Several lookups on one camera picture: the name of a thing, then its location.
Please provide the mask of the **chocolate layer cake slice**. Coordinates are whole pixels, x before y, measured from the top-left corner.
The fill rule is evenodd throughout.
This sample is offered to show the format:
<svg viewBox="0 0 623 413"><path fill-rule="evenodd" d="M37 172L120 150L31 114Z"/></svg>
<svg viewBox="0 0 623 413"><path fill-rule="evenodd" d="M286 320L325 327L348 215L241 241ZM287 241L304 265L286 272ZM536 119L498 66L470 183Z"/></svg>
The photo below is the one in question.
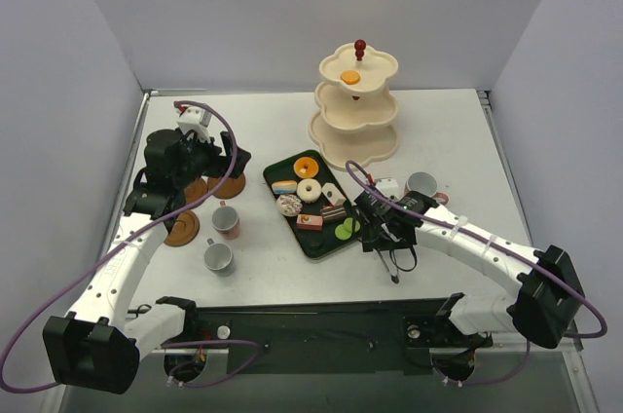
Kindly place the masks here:
<svg viewBox="0 0 623 413"><path fill-rule="evenodd" d="M344 206L325 206L320 211L320 216L324 224L344 221L348 217L348 212Z"/></svg>

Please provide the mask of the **metal tongs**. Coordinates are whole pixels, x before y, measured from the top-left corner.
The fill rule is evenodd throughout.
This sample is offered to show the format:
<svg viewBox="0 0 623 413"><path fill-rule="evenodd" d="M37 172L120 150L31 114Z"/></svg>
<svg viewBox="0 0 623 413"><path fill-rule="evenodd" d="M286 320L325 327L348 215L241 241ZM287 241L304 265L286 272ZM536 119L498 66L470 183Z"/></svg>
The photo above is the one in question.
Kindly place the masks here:
<svg viewBox="0 0 623 413"><path fill-rule="evenodd" d="M390 280L394 283L394 284L399 284L400 279L399 279L399 270L398 268L391 263L390 259L385 257L383 255L383 253L379 250L376 249L376 254L379 258L379 260L381 261L382 265L384 266L385 270L387 271Z"/></svg>

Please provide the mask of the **white block cake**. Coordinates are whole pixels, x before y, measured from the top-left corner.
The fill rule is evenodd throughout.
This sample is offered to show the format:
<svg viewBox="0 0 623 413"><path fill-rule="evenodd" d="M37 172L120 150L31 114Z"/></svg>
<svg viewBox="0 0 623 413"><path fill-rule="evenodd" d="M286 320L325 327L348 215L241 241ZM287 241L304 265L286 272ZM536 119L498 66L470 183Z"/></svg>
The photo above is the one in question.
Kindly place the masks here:
<svg viewBox="0 0 623 413"><path fill-rule="evenodd" d="M333 207L342 206L347 201L346 196L334 183L327 182L323 184L321 193Z"/></svg>

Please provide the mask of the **pink strawberry cake slice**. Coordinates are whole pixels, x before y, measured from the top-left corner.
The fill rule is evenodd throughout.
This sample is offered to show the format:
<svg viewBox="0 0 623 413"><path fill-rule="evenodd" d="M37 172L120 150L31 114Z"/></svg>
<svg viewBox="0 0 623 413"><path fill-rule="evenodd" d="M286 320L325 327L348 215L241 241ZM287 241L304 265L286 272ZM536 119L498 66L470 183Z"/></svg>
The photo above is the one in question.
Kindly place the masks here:
<svg viewBox="0 0 623 413"><path fill-rule="evenodd" d="M301 213L297 216L296 227L299 230L320 232L323 228L323 217L321 215Z"/></svg>

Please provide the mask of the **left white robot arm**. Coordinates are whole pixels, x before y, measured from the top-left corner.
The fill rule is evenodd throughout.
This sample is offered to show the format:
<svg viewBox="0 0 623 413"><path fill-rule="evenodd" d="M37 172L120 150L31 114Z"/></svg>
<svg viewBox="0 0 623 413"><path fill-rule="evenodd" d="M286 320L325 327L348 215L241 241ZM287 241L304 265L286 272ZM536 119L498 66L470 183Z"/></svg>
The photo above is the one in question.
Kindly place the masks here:
<svg viewBox="0 0 623 413"><path fill-rule="evenodd" d="M195 302L165 296L143 316L127 321L133 295L158 248L186 209L186 189L203 176L237 177L250 159L229 131L221 143L198 129L165 129L147 137L119 222L121 236L63 317L51 317L43 340L55 381L122 394L140 361L162 344L194 344L201 324Z"/></svg>

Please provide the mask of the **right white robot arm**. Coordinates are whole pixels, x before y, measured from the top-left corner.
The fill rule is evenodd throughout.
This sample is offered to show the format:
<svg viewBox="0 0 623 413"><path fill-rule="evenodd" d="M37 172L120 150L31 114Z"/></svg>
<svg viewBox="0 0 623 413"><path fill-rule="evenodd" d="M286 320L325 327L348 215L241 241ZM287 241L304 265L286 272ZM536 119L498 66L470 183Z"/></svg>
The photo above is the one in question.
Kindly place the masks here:
<svg viewBox="0 0 623 413"><path fill-rule="evenodd" d="M565 337L584 292L561 248L540 250L501 239L418 192L397 202L362 192L355 204L365 250L412 250L420 244L502 288L497 295L450 296L434 321L442 342L456 344L466 335L486 332L519 333L541 348L554 349Z"/></svg>

